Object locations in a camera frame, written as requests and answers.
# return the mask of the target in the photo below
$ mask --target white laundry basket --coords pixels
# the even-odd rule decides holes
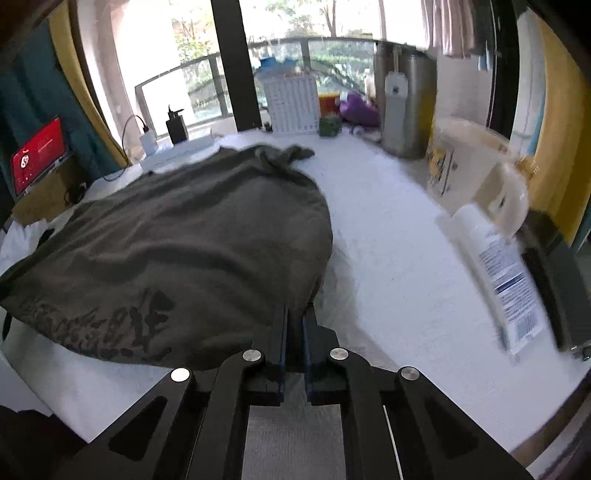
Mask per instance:
[[[318,131],[320,102],[313,76],[263,81],[273,133],[301,134]]]

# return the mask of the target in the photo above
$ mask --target silver bolt head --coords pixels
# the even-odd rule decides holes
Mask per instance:
[[[344,360],[349,356],[349,352],[344,348],[333,348],[330,351],[330,356],[335,360]]]
[[[186,368],[176,368],[170,372],[170,378],[175,382],[184,382],[191,376],[191,372]]]
[[[254,349],[247,350],[242,354],[242,358],[247,362],[256,362],[260,357],[262,357],[261,353]]]
[[[419,378],[421,376],[419,371],[414,367],[404,367],[402,369],[401,373],[405,379],[411,380],[411,381],[416,380],[417,378]]]

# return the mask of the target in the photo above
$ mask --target balcony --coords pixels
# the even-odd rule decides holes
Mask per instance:
[[[375,42],[371,38],[290,37],[251,43],[248,47],[253,72],[260,65],[261,58],[292,58],[316,77],[319,93],[365,93],[365,79],[374,74]],[[171,80],[173,77],[178,79],[179,72],[182,72],[195,118],[194,122],[187,125],[188,128],[233,116],[219,52],[200,57],[136,85],[135,94],[142,117],[158,138],[167,136],[163,121],[166,111],[163,111],[162,105],[167,103],[170,86],[178,85],[178,82]],[[265,111],[265,94],[256,82],[255,87],[259,108]]]

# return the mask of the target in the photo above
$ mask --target laptop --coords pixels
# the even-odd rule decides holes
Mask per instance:
[[[17,197],[66,157],[67,148],[59,118],[41,128],[12,156],[11,168]]]

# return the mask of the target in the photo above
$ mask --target stainless steel water dispenser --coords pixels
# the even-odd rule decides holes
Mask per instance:
[[[405,98],[396,98],[397,89],[385,90],[390,72],[405,76]],[[423,158],[435,111],[437,62],[414,47],[379,41],[374,75],[383,149],[397,157]]]

